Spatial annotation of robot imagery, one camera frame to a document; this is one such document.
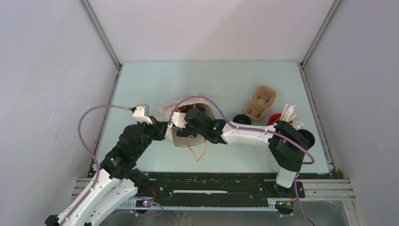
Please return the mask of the paper bag orange handles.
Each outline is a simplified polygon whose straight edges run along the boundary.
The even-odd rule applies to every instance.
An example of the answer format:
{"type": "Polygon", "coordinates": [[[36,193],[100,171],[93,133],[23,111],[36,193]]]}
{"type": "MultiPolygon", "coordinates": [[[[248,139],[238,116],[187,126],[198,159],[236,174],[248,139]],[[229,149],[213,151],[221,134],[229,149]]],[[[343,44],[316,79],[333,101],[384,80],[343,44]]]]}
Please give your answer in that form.
{"type": "Polygon", "coordinates": [[[210,100],[194,94],[159,107],[159,112],[167,121],[166,136],[174,146],[189,148],[196,161],[203,158],[215,122],[210,100]]]}

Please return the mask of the brown pulp cup carrier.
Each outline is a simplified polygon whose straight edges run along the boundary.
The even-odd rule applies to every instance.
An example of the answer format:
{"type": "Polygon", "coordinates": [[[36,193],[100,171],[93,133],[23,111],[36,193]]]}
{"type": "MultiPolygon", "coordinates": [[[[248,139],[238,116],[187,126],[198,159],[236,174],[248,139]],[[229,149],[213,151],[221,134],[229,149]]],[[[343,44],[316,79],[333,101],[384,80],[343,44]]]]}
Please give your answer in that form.
{"type": "Polygon", "coordinates": [[[244,108],[243,113],[250,118],[252,123],[261,123],[276,97],[275,90],[267,86],[259,86],[253,94],[253,99],[244,108]]]}

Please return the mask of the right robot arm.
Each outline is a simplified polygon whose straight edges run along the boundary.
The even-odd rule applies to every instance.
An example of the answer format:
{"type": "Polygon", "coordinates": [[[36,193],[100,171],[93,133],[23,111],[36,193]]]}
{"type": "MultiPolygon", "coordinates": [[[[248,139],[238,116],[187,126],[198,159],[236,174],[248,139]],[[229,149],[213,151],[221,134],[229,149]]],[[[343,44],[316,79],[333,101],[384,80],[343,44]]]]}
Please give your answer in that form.
{"type": "Polygon", "coordinates": [[[297,129],[288,121],[274,125],[254,126],[225,119],[212,119],[204,108],[189,107],[175,110],[171,117],[176,136],[189,139],[202,136],[212,144],[246,144],[267,147],[280,169],[274,183],[274,192],[285,197],[293,190],[293,182],[304,165],[304,157],[315,144],[314,135],[305,129],[297,129]]]}

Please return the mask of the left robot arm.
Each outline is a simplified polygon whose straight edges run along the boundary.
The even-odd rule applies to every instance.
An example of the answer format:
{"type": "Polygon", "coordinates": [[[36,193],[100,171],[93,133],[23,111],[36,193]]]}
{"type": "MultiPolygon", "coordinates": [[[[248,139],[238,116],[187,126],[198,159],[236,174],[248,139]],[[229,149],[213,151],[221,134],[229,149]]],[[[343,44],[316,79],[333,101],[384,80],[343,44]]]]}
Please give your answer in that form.
{"type": "Polygon", "coordinates": [[[166,121],[153,117],[150,121],[126,126],[89,184],[66,210],[50,215],[45,225],[98,226],[128,198],[147,194],[148,178],[136,162],[152,141],[165,139],[168,129],[166,121]]]}

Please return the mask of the red straw holder cup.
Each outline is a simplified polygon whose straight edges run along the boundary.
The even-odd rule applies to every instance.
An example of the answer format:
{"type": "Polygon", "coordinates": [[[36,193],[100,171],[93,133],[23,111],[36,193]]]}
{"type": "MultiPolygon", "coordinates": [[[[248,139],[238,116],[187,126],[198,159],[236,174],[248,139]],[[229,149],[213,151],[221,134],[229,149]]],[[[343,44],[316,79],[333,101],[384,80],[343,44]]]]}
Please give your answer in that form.
{"type": "Polygon", "coordinates": [[[282,113],[273,114],[273,115],[268,119],[266,125],[269,126],[269,125],[273,125],[274,123],[277,123],[277,122],[280,120],[281,115],[282,115],[282,113]]]}

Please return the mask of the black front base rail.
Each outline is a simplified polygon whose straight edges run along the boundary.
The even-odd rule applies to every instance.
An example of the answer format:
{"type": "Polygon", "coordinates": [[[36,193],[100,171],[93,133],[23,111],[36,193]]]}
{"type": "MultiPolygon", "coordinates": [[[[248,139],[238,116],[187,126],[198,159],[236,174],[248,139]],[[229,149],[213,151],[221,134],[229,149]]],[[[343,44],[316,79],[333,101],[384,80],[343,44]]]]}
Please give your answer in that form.
{"type": "Polygon", "coordinates": [[[275,173],[147,172],[137,196],[154,198],[163,207],[268,208],[272,200],[304,198],[302,182],[284,188],[275,173]]]}

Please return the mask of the aluminium frame rail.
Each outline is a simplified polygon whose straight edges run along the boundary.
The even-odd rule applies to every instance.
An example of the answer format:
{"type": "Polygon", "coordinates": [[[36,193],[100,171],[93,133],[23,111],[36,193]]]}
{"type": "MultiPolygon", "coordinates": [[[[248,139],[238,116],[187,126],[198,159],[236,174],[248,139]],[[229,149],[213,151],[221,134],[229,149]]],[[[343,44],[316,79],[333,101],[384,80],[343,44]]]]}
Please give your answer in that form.
{"type": "Polygon", "coordinates": [[[89,21],[91,22],[95,32],[97,33],[97,36],[99,40],[102,42],[104,45],[107,53],[109,54],[113,64],[116,66],[117,70],[120,70],[122,68],[122,63],[118,59],[115,50],[112,47],[111,42],[109,41],[105,30],[103,29],[91,3],[89,0],[79,0],[83,10],[88,16],[89,21]]]}

